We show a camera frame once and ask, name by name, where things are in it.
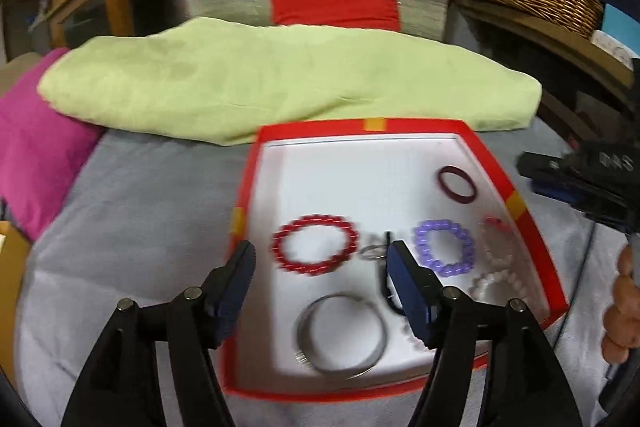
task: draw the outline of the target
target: human hand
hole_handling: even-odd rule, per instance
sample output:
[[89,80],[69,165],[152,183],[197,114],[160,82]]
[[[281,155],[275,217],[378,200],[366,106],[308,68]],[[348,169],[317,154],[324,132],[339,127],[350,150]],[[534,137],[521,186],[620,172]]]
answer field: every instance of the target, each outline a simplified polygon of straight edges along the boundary
[[633,255],[630,246],[623,248],[618,259],[620,275],[613,284],[613,303],[604,314],[606,335],[602,340],[602,356],[609,363],[625,362],[630,347],[640,347],[640,288],[633,279]]

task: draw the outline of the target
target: brown pillow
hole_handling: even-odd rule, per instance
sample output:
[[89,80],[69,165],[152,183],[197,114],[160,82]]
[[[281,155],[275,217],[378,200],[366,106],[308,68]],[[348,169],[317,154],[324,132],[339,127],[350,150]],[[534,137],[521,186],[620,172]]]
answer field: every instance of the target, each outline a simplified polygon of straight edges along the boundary
[[41,58],[37,53],[25,53],[4,66],[0,66],[0,96],[4,96],[18,78],[33,68]]

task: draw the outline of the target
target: bed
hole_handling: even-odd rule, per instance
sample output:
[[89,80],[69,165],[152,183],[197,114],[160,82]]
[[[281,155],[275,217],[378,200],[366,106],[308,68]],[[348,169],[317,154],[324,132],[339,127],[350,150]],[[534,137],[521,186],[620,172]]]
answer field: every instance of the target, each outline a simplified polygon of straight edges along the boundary
[[[591,223],[570,207],[532,194],[517,175],[522,150],[561,155],[566,144],[536,119],[524,130],[481,134],[523,195],[556,263],[565,294],[574,286]],[[18,391],[44,427],[60,424],[66,402],[115,303],[172,299],[223,263],[230,211],[248,146],[110,130],[78,176],[63,210],[33,245],[18,304]],[[558,356],[583,421],[596,411],[606,363],[601,317],[610,301],[624,237],[597,227]],[[557,325],[548,330],[555,338]],[[165,345],[158,365],[167,425],[181,425]],[[463,425],[475,425],[484,371],[472,378]],[[239,426],[406,425],[418,395],[306,405],[228,396]]]

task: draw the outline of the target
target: screw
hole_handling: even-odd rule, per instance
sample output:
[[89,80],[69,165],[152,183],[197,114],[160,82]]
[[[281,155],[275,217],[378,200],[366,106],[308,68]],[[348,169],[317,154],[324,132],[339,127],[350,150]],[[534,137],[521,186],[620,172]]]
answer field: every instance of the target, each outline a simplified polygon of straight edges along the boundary
[[513,308],[517,312],[523,312],[527,309],[527,305],[520,299],[511,299],[509,301],[509,306],[511,306],[511,308]]
[[443,290],[442,290],[442,294],[447,298],[447,299],[451,299],[452,301],[456,300],[458,297],[460,297],[460,290],[458,288],[456,288],[455,286],[446,286]]
[[123,312],[131,308],[133,304],[135,304],[133,299],[129,299],[129,297],[125,297],[124,299],[120,299],[118,301],[116,308],[118,309],[119,312]]
[[184,291],[184,298],[187,299],[188,301],[192,301],[193,299],[197,299],[201,295],[202,295],[202,290],[200,289],[199,286],[192,286],[190,288],[187,288]]

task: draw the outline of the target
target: yellow-green cloth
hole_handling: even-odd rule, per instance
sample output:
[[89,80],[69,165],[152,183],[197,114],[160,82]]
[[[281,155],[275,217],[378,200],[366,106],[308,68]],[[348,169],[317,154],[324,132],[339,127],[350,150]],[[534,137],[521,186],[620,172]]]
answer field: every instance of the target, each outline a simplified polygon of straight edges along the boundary
[[38,92],[79,120],[230,145],[300,120],[526,127],[542,89],[482,55],[400,33],[197,18],[150,37],[96,37],[49,68]]

